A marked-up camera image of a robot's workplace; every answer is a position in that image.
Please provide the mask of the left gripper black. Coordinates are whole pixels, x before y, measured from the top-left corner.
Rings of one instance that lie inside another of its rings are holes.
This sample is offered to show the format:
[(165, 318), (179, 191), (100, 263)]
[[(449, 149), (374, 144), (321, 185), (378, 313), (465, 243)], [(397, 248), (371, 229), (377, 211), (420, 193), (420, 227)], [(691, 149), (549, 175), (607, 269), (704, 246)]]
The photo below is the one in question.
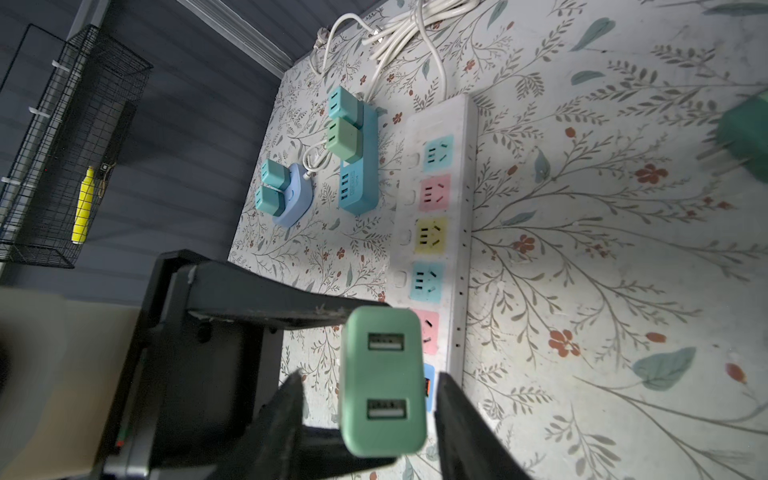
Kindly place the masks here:
[[(190, 250), (156, 260), (100, 441), (99, 479), (207, 479), (280, 388), (287, 331), (343, 325), (372, 300), (304, 291)], [(303, 422), (294, 479), (375, 470)]]

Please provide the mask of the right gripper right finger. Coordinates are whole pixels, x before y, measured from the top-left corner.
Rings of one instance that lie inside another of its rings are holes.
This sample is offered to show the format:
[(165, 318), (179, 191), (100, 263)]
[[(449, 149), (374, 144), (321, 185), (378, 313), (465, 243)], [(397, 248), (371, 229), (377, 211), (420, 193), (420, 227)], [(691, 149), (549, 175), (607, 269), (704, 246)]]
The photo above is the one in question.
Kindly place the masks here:
[(444, 479), (530, 479), (447, 372), (439, 375), (435, 400)]

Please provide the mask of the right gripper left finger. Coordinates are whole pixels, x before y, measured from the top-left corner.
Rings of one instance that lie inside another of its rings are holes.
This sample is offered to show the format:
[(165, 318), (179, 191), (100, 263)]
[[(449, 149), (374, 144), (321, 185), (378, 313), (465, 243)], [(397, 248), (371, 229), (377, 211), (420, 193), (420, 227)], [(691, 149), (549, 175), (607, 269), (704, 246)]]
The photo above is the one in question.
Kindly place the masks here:
[(301, 375), (294, 372), (207, 479), (294, 479), (298, 472), (302, 409)]

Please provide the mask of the teal charger cube front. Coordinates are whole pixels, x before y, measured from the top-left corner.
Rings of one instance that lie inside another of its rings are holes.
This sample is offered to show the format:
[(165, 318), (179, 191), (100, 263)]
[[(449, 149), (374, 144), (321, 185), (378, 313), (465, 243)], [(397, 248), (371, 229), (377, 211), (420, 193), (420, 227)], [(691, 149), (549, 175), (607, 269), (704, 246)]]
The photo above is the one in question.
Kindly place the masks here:
[(268, 185), (261, 185), (254, 192), (254, 207), (262, 213), (278, 217), (285, 210), (284, 194)]

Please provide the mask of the teal charger cube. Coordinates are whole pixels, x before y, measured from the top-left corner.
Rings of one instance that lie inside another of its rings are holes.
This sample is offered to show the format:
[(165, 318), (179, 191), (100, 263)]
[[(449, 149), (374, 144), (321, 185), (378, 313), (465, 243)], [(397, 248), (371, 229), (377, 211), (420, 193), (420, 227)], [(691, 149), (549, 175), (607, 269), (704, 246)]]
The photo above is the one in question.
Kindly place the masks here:
[(363, 102), (342, 86), (335, 88), (328, 101), (328, 116), (331, 120), (344, 119), (360, 129), (363, 125)]
[(290, 170), (280, 163), (265, 159), (260, 168), (260, 178), (263, 185), (284, 191), (290, 184)]
[(262, 213), (278, 217), (285, 210), (284, 194), (268, 185), (261, 185), (254, 192), (254, 207)]

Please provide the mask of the green charger cube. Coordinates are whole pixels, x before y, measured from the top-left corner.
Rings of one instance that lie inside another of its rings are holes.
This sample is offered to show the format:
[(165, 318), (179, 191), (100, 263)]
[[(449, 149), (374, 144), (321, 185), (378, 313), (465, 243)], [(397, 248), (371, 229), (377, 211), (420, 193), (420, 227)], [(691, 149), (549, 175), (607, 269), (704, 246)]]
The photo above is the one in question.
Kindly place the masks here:
[(327, 128), (326, 148), (340, 161), (354, 163), (363, 156), (363, 134), (344, 118), (336, 118)]
[(695, 157), (698, 162), (713, 156), (720, 158), (709, 162), (713, 176), (744, 170), (766, 184), (767, 91), (728, 110), (718, 122), (714, 140), (713, 147)]
[(398, 457), (427, 440), (421, 326), (409, 309), (363, 306), (342, 328), (339, 428), (357, 457)]

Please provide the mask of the light blue square power socket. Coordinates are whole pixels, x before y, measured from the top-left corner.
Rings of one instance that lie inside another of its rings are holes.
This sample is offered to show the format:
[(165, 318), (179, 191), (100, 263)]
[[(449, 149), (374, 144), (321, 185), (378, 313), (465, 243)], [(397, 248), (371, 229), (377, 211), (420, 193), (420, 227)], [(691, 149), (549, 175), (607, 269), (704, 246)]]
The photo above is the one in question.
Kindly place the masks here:
[(290, 183), (284, 191), (284, 210), (273, 218), (277, 226), (293, 227), (310, 209), (314, 198), (313, 182), (306, 178), (307, 170), (301, 163), (289, 167)]

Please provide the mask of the teal power strip with USB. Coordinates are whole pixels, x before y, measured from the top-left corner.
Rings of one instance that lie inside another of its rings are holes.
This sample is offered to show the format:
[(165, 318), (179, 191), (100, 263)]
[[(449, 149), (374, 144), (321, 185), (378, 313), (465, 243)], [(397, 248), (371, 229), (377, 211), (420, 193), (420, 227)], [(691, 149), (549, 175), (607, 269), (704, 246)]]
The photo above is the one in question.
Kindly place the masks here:
[(379, 200), (378, 115), (362, 102), (362, 158), (341, 163), (339, 207), (355, 216), (375, 210)]

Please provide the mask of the white multicolour power strip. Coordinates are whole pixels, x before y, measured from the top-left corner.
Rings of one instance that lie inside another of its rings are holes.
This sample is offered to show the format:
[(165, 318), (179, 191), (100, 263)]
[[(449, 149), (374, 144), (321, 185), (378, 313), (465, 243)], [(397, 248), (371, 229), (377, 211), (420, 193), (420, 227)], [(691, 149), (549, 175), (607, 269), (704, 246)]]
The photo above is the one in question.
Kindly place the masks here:
[(439, 374), (463, 372), (478, 120), (461, 94), (406, 124), (386, 298), (420, 320), (429, 412)]

